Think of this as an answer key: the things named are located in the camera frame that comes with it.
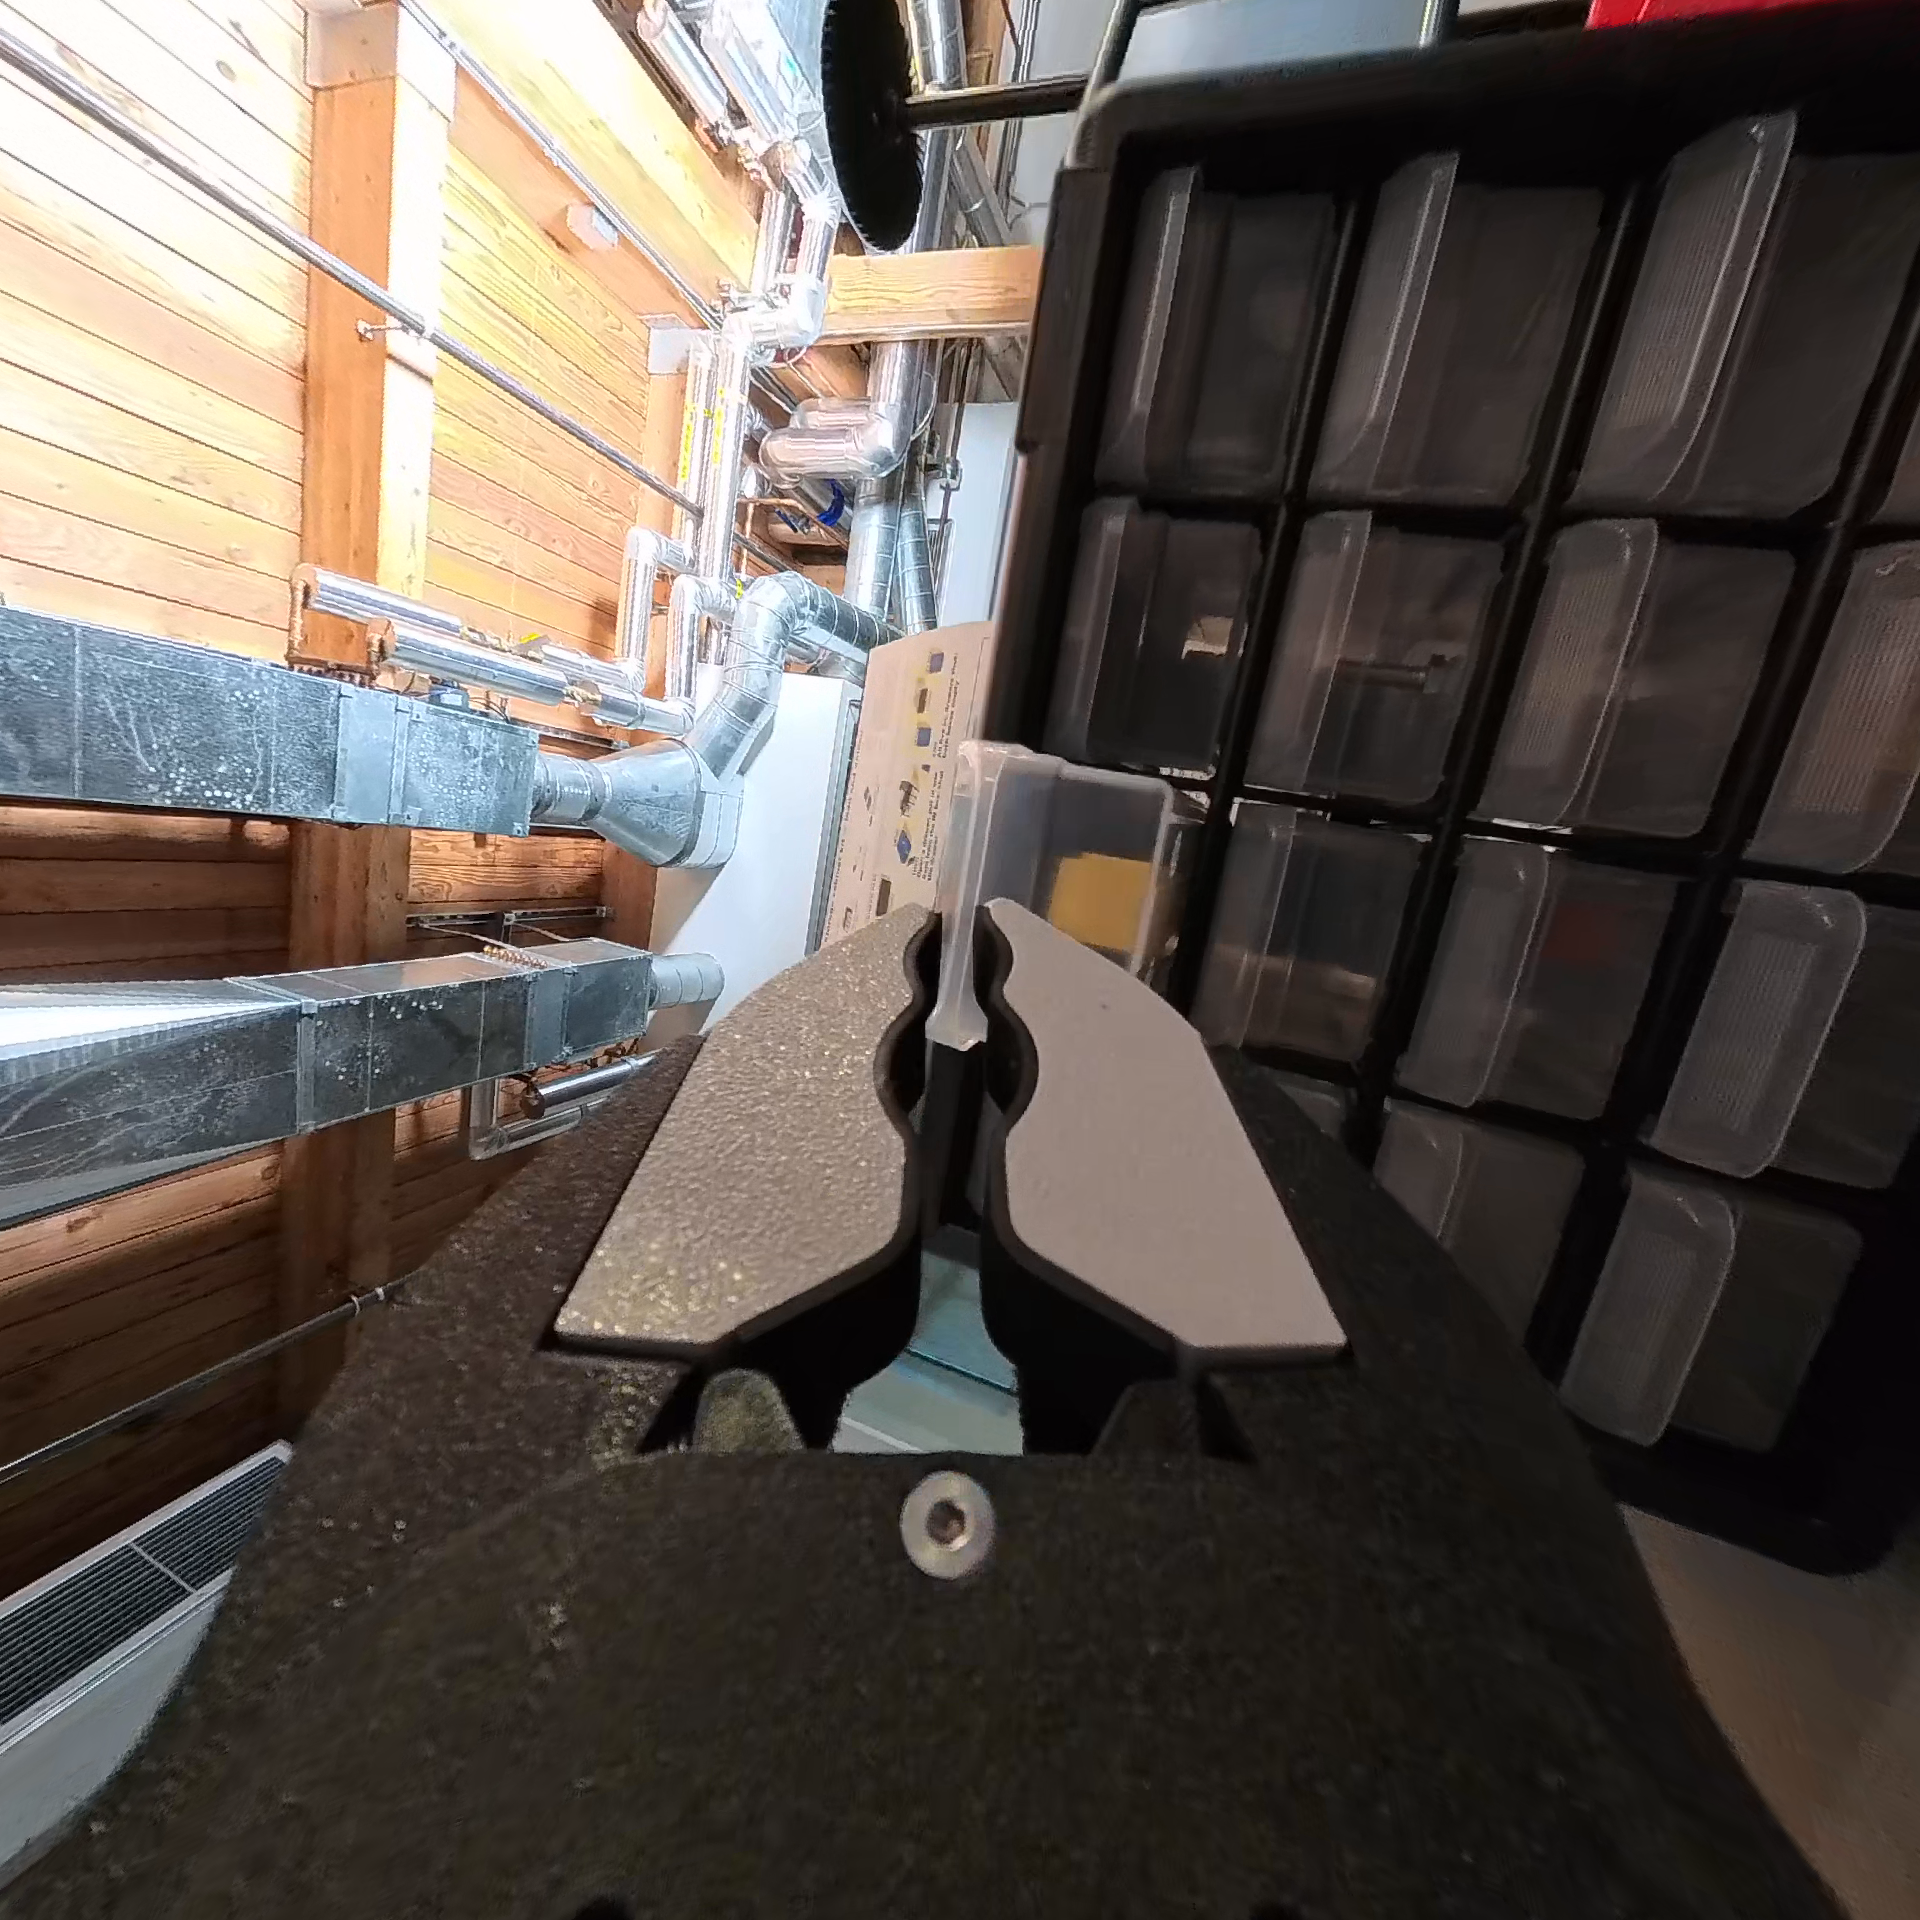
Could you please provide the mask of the red storage bin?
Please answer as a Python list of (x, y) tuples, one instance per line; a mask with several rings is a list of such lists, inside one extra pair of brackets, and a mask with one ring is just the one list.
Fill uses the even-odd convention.
[(1915, 4), (1777, 4), (1777, 0), (1686, 0), (1686, 4), (1586, 4), (1584, 28), (1640, 28), (1680, 21), (1746, 21), (1769, 13), (1830, 13), (1837, 5), (1898, 5), (1914, 13)]

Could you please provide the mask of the black ribbed disc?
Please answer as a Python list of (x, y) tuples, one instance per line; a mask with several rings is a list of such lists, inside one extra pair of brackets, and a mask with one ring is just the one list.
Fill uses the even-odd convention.
[(903, 118), (915, 65), (896, 4), (827, 4), (818, 65), (846, 217), (868, 253), (900, 253), (921, 222), (924, 158)]

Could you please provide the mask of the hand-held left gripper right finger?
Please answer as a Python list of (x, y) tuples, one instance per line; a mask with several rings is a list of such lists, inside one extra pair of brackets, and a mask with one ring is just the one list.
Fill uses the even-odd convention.
[(1346, 1329), (1202, 1035), (1146, 984), (994, 899), (990, 1035), (1014, 1092), (992, 1226), (1062, 1296), (1178, 1373), (1324, 1362)]

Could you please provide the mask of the clear plastic drawer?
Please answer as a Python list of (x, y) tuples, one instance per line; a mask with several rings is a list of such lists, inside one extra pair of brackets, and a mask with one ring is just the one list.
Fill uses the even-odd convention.
[(1083, 766), (1018, 746), (967, 740), (957, 752), (949, 805), (934, 896), (940, 914), (940, 984), (926, 1019), (934, 1046), (969, 1053), (985, 1041), (985, 1013), (973, 985), (975, 907), (1005, 899), (1042, 916), (1054, 864), (1071, 852), (1152, 862), (1140, 969), (1123, 969), (1166, 988), (1204, 819), (1191, 793), (1159, 777)]

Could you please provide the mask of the cluster of silver insulated pipes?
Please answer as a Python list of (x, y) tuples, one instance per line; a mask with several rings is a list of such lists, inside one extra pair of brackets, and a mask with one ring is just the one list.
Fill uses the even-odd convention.
[[(921, 222), (903, 253), (926, 253), (945, 210), (945, 184), (967, 175), (969, 192), (981, 188), (963, 124), (990, 120), (990, 103), (1011, 99), (1011, 88), (963, 85), (961, 4), (908, 4), (903, 28), (915, 65), (903, 118), (921, 133), (924, 158)], [(813, 477), (859, 484), (850, 562), (855, 607), (884, 619), (892, 592), (896, 592), (909, 629), (926, 626), (934, 607), (915, 456), (931, 391), (921, 346), (884, 344), (868, 371), (868, 395), (804, 402), (789, 423), (767, 431), (758, 445), (760, 470), (773, 484), (789, 487)], [(665, 696), (645, 696), (650, 596), (662, 565), (665, 538), (637, 528), (620, 580), (620, 650), (612, 659), (546, 639), (502, 642), (413, 596), (312, 565), (292, 578), (291, 636), (300, 639), (309, 610), (337, 615), (366, 626), (378, 663), (538, 705), (574, 705), (612, 727), (684, 739), (698, 727), (700, 713), (692, 696), (700, 624), (730, 632), (730, 663), (745, 659), (747, 639), (733, 592), (718, 578), (696, 576), (692, 557), (682, 557), (670, 595)]]

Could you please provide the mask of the white ceiling vent grille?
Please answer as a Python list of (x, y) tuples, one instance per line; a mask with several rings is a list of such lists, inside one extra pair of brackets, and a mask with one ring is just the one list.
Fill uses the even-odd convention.
[(3, 1825), (56, 1825), (142, 1739), (261, 1529), (267, 1442), (3, 1601)]

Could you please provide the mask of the yellow block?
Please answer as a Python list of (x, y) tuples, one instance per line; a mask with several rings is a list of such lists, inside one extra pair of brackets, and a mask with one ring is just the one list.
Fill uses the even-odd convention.
[(1054, 864), (1042, 916), (1071, 942), (1136, 972), (1152, 881), (1149, 860), (1071, 852)]

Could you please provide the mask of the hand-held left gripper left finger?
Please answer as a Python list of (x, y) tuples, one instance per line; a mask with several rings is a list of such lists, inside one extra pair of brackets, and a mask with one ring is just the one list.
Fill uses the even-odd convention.
[(745, 996), (700, 1041), (554, 1319), (665, 1362), (892, 1362), (921, 1308), (926, 976), (903, 906)]

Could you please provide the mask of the galvanized rectangular air duct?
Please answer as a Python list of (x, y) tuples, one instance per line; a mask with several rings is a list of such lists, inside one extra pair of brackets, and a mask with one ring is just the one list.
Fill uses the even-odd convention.
[(709, 952), (611, 942), (3, 992), (3, 1221), (584, 1060), (716, 1001)]
[(740, 774), (662, 740), (547, 754), (499, 714), (3, 610), (3, 798), (373, 829), (593, 829), (670, 870), (739, 848)]

